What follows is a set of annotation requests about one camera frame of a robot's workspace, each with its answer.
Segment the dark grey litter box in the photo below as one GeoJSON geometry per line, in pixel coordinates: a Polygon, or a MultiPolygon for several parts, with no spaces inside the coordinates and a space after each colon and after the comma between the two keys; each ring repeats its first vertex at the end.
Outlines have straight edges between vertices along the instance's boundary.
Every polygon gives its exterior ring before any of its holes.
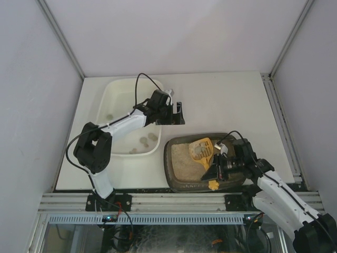
{"type": "Polygon", "coordinates": [[[204,166],[192,159],[190,143],[209,138],[213,144],[226,133],[193,134],[170,139],[164,147],[164,172],[167,184],[175,193],[209,192],[209,183],[201,181],[205,174],[204,166]]]}

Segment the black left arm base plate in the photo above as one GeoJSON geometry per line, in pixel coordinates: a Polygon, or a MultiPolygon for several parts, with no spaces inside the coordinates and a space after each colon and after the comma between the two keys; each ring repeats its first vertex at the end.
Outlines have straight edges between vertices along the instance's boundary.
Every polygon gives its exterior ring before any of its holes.
{"type": "Polygon", "coordinates": [[[112,194],[107,199],[90,194],[86,200],[85,211],[130,211],[132,196],[130,194],[112,194]]]}

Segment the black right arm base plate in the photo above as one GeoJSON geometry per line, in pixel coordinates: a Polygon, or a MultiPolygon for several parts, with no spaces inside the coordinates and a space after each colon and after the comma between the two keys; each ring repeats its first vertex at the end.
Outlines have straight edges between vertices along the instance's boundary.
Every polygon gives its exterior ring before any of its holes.
{"type": "Polygon", "coordinates": [[[224,197],[226,211],[258,211],[252,197],[246,194],[227,194],[224,197]]]}

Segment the orange plastic litter scoop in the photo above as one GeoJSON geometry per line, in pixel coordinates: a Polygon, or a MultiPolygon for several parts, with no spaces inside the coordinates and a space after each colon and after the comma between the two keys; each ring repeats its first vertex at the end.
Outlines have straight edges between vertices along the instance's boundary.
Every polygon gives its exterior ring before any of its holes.
{"type": "Polygon", "coordinates": [[[192,160],[194,162],[197,162],[199,164],[201,164],[204,168],[204,174],[205,172],[208,170],[208,168],[210,167],[210,162],[212,160],[213,154],[214,154],[214,148],[213,148],[213,144],[210,138],[202,138],[199,140],[196,140],[192,143],[189,144],[189,154],[190,157],[192,158],[192,160]],[[208,155],[206,155],[205,153],[200,153],[199,155],[196,155],[194,153],[194,149],[196,147],[207,147],[209,150],[208,155]]]}

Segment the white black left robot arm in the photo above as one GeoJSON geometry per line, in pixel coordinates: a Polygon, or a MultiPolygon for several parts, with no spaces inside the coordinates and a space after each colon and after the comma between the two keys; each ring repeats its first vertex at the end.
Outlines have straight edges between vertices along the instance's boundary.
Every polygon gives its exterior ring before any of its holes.
{"type": "Polygon", "coordinates": [[[114,144],[119,144],[128,134],[155,125],[184,125],[182,103],[176,103],[174,112],[173,90],[155,90],[151,97],[133,106],[127,115],[97,125],[88,122],[81,133],[71,143],[76,142],[73,156],[81,170],[88,175],[93,191],[102,199],[107,199],[114,191],[108,176],[108,165],[114,144]]]}

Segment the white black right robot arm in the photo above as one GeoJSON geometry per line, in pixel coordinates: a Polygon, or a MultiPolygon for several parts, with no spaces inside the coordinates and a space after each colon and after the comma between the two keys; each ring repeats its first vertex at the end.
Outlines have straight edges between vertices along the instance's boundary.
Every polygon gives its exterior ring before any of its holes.
{"type": "Polygon", "coordinates": [[[244,199],[271,218],[292,240],[296,252],[336,252],[336,221],[303,201],[265,159],[257,158],[247,139],[232,142],[235,155],[227,155],[222,141],[215,144],[219,153],[203,175],[203,181],[226,180],[242,173],[252,181],[244,199]]]}

